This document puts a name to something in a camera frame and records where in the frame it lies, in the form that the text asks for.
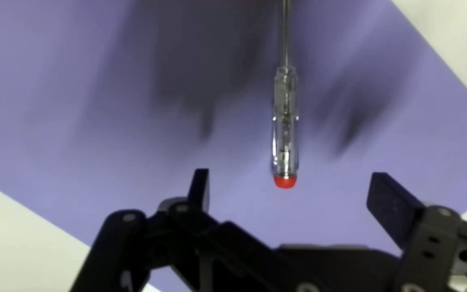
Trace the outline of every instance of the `metal shaft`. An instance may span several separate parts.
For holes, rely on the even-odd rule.
[[[280,0],[280,66],[290,66],[290,9],[292,0]]]

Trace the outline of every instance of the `purple surface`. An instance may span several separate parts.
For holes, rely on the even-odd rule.
[[[301,168],[269,176],[271,1],[0,0],[0,189],[91,243],[211,168],[211,212],[269,245],[395,251],[365,209],[371,172],[467,207],[467,89],[381,0],[303,0]],[[178,290],[167,274],[154,285]]]

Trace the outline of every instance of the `purple mat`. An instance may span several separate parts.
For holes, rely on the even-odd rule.
[[[395,251],[371,172],[467,209],[467,89],[381,0],[297,3],[301,165],[269,175],[272,1],[0,0],[0,189],[91,243],[211,168],[211,212],[269,245]],[[160,290],[181,290],[157,272]]]

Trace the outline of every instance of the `screwdriver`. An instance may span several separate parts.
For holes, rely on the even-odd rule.
[[[297,71],[290,60],[290,1],[280,0],[279,19],[279,66],[274,76],[271,168],[279,188],[292,188],[297,183]]]

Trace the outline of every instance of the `red tip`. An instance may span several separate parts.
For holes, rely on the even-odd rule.
[[[297,176],[274,176],[274,180],[279,188],[292,188],[297,183]]]

